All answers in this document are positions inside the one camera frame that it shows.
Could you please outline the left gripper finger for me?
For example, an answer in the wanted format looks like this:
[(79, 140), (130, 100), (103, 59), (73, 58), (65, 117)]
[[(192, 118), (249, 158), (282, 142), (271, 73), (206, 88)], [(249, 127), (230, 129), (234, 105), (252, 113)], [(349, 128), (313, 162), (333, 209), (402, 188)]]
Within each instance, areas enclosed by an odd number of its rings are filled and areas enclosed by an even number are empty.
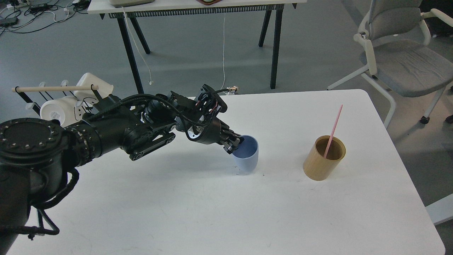
[(242, 143), (242, 139), (233, 139), (233, 140), (227, 140), (223, 142), (224, 145), (224, 150), (228, 154), (232, 154)]
[(239, 144), (243, 143), (243, 141), (244, 141), (244, 137), (242, 137), (241, 135), (235, 133), (232, 130), (228, 130), (226, 132), (226, 134), (228, 136), (228, 143), (230, 145), (239, 145)]

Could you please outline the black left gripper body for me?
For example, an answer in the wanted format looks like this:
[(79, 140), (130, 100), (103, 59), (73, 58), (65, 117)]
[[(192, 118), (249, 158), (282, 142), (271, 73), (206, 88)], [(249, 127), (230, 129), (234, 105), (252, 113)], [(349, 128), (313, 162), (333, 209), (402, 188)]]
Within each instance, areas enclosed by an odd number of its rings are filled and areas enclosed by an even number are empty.
[(215, 117), (201, 131), (197, 131), (193, 126), (187, 131), (188, 138), (201, 144), (222, 144), (231, 138), (231, 130), (223, 121)]

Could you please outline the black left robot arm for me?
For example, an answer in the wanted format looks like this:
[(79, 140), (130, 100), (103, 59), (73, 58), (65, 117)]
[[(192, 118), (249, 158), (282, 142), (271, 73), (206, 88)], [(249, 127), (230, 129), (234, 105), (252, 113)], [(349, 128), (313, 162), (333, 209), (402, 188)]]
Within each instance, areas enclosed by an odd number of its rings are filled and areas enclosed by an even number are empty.
[(77, 167), (115, 149), (136, 161), (175, 138), (173, 130), (201, 144), (220, 144), (231, 154), (243, 144), (218, 113), (227, 110), (218, 91), (203, 89), (191, 100), (175, 92), (109, 95), (96, 114), (62, 127), (57, 120), (16, 118), (1, 123), (1, 254), (17, 236), (57, 235), (45, 213), (78, 182)]

